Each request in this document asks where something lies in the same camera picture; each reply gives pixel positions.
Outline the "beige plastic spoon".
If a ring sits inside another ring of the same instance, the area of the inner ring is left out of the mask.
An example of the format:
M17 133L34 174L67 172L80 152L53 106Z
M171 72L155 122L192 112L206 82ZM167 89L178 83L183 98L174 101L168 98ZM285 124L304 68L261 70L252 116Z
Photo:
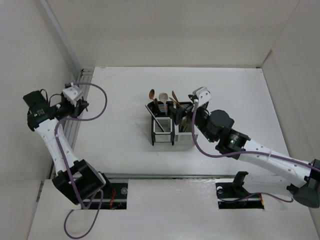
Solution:
M167 101L168 101L168 99L169 99L168 94L165 93L165 92L161 92L161 93L159 94L159 99L160 99L160 101L163 103L164 110L167 111Z

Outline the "copper round spoon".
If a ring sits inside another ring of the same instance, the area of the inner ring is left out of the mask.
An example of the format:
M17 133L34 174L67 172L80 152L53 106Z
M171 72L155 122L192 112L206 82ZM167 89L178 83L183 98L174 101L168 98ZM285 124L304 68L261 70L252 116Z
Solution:
M154 105L156 105L157 99L155 98L155 90L151 89L149 92L149 99L153 101Z

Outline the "black round spoon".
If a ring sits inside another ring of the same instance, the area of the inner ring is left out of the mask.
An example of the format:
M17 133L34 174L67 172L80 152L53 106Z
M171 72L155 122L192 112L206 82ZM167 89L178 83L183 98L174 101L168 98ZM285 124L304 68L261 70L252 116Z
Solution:
M150 111L155 115L156 114L156 105L153 101L149 102L147 104L147 107L150 109Z

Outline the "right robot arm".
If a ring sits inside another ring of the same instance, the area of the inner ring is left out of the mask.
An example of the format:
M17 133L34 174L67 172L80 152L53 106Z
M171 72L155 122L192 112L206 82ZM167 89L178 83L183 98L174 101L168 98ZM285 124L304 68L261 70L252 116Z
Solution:
M311 162L292 158L267 148L248 135L233 129L234 120L224 110L209 112L207 107L189 104L185 108L169 108L172 118L180 123L186 119L191 132L197 128L210 143L217 143L219 154L209 154L195 142L197 149L210 158L228 157L250 163L272 173L254 176L247 171L236 174L232 193L237 197L259 194L288 196L303 206L317 209L320 206L320 161Z

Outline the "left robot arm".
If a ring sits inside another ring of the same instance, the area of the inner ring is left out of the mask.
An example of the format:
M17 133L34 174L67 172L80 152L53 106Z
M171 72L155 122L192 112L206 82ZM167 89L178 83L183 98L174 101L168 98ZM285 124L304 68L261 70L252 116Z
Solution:
M61 101L50 105L39 90L23 97L28 106L27 125L44 141L54 163L53 185L73 204L96 193L100 198L111 195L112 186L104 174L96 171L84 159L79 160L67 141L60 120L78 117L89 103L77 86L62 90Z

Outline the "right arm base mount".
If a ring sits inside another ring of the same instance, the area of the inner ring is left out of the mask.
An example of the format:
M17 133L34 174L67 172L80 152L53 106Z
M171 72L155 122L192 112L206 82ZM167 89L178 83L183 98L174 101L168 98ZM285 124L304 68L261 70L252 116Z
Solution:
M262 196L260 194L250 196L243 187L245 177L248 175L248 172L240 171L232 181L216 183L217 205L220 210L265 209Z

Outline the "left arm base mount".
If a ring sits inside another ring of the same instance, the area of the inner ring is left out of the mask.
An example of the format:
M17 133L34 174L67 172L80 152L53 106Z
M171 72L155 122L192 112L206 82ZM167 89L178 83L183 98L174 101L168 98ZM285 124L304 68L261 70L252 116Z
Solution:
M101 210L126 210L128 196L128 180L111 178L109 185L105 185L103 190L103 200Z

